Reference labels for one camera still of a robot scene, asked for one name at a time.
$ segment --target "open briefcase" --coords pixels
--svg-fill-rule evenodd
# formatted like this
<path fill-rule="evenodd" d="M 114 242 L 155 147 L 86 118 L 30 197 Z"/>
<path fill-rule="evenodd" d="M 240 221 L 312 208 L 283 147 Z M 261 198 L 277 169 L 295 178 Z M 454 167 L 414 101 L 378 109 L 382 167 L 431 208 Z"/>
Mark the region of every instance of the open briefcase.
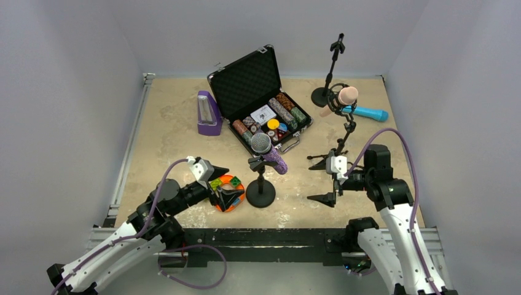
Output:
<path fill-rule="evenodd" d="M 256 155 L 249 144 L 253 134 L 268 134 L 283 154 L 300 143 L 300 134 L 313 123 L 282 89 L 272 45 L 219 68 L 208 75 L 208 83 L 225 122 L 251 155 Z M 296 141 L 284 148 L 291 139 Z"/>

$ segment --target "yellow button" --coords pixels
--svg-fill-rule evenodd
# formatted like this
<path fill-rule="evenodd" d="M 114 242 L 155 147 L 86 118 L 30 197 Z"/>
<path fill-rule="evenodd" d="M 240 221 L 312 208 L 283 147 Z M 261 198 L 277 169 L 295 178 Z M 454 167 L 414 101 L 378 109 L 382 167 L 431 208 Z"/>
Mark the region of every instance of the yellow button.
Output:
<path fill-rule="evenodd" d="M 268 128 L 271 130 L 275 130 L 280 125 L 279 121 L 277 119 L 271 119 L 268 121 Z"/>

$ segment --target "silver microphone head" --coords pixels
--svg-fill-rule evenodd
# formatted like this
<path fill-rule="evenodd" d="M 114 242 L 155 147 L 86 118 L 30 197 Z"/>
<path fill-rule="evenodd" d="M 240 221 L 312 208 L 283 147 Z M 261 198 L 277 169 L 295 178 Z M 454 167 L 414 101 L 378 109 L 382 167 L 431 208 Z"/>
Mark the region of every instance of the silver microphone head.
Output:
<path fill-rule="evenodd" d="M 259 154 L 269 152 L 272 147 L 272 140 L 266 133 L 256 133 L 251 137 L 251 149 Z"/>

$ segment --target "case handle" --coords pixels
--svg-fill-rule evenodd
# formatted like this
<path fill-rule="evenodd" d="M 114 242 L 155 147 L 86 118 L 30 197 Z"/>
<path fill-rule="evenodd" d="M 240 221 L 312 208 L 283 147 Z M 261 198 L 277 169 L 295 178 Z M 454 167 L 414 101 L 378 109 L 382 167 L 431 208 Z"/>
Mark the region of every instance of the case handle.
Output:
<path fill-rule="evenodd" d="M 287 148 L 282 149 L 282 144 L 281 143 L 277 144 L 275 146 L 275 148 L 277 150 L 279 150 L 281 154 L 285 154 L 285 153 L 289 152 L 291 149 L 293 149 L 294 147 L 296 147 L 300 143 L 300 132 L 295 132 L 295 134 L 293 134 L 293 137 L 296 137 L 297 141 L 292 143 L 292 144 L 290 144 Z"/>

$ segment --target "blue microphone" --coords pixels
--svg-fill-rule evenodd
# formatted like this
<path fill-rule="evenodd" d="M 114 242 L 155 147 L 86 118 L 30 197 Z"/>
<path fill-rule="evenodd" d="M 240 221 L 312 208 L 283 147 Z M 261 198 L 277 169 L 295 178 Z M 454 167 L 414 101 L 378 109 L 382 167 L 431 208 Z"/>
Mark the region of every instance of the blue microphone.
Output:
<path fill-rule="evenodd" d="M 350 112 L 351 106 L 346 106 L 342 109 L 343 112 Z M 361 106 L 357 106 L 355 108 L 355 111 L 353 112 L 354 115 L 359 115 L 362 117 L 368 117 L 371 119 L 374 119 L 376 121 L 384 122 L 389 118 L 389 113 L 382 110 L 382 109 L 369 109 L 369 108 L 362 108 Z"/>

